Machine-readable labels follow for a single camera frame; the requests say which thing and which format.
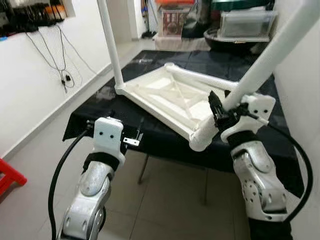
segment tiled floor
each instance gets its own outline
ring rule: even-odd
[[[125,54],[132,47],[139,49],[137,46],[142,48],[146,43],[126,44],[120,51]],[[70,113],[91,94],[88,90],[77,98],[10,160],[28,178],[28,183],[0,198],[1,240],[51,239],[49,184],[61,155],[71,143],[61,139]],[[54,203],[58,227],[91,149],[92,140],[84,138],[63,166]],[[106,204],[107,221],[99,240],[250,239],[235,175],[210,170],[208,203],[204,206],[205,171],[151,157],[143,182],[138,185],[144,158],[143,153],[129,151],[124,167],[116,172]]]

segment white pipe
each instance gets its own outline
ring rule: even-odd
[[[319,19],[319,0],[302,1],[302,6],[275,35],[261,56],[242,77],[237,88],[222,103],[226,111],[235,108],[245,94],[256,92]]]
[[[181,75],[184,75],[186,78],[194,78],[194,79],[197,79],[197,81],[208,84],[209,86],[216,87],[223,90],[233,91],[238,85],[238,82],[225,80],[215,76],[204,75],[194,71],[189,71],[173,63],[166,63],[165,69],[170,73],[181,74]]]
[[[120,67],[118,52],[116,48],[114,33],[112,32],[107,0],[97,0],[97,3],[98,3],[99,12],[100,12],[100,18],[102,21],[105,40],[108,46],[108,51],[109,51],[111,64],[113,68],[114,79],[115,79],[115,89],[121,89],[125,86],[125,84],[124,84],[124,79],[121,73],[121,67]]]

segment green container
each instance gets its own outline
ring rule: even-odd
[[[265,6],[270,0],[211,0],[211,10],[231,11]]]

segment red stool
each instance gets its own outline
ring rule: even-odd
[[[0,195],[3,194],[13,182],[17,182],[21,186],[25,185],[27,179],[8,163],[0,158],[0,173],[4,174],[4,177],[0,178]]]

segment black tablecloth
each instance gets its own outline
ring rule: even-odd
[[[167,62],[199,73],[238,81],[256,58],[252,55],[238,56],[213,51],[169,52],[144,50],[123,68],[124,81],[141,76],[163,66]],[[217,135],[212,144],[203,152],[195,152],[183,137],[168,128],[132,101],[116,95],[115,81],[110,80],[96,94],[91,96],[70,116],[63,140],[78,136],[85,128],[87,120],[96,120],[114,111],[114,118],[123,122],[125,130],[136,134],[140,128],[143,138],[138,148],[130,148],[153,156],[207,167],[225,172],[234,172],[230,148]],[[288,127],[280,105],[273,76],[260,88],[260,92],[276,98],[276,105],[270,122],[288,132]],[[267,152],[276,165],[276,173],[285,188],[297,197],[304,191],[302,176],[294,148],[275,131],[263,127],[258,131]]]

